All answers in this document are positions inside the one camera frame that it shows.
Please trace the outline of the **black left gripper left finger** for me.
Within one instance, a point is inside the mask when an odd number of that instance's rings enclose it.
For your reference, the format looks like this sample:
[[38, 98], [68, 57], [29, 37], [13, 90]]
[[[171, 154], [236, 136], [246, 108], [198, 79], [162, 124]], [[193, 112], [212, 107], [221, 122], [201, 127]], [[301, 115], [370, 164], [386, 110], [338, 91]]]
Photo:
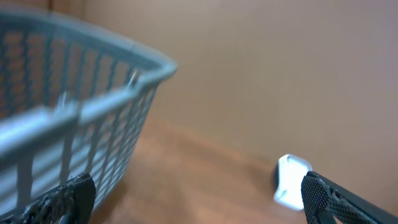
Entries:
[[96, 198], [89, 173], [82, 173], [36, 197], [25, 207], [1, 215], [2, 224], [76, 223], [87, 224]]

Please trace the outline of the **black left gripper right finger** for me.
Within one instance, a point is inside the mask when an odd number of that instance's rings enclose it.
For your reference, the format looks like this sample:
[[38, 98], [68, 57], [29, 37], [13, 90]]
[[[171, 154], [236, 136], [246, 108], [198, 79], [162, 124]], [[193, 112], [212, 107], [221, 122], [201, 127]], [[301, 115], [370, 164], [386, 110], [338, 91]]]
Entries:
[[314, 171], [303, 177], [301, 194], [308, 224], [397, 223], [396, 216]]

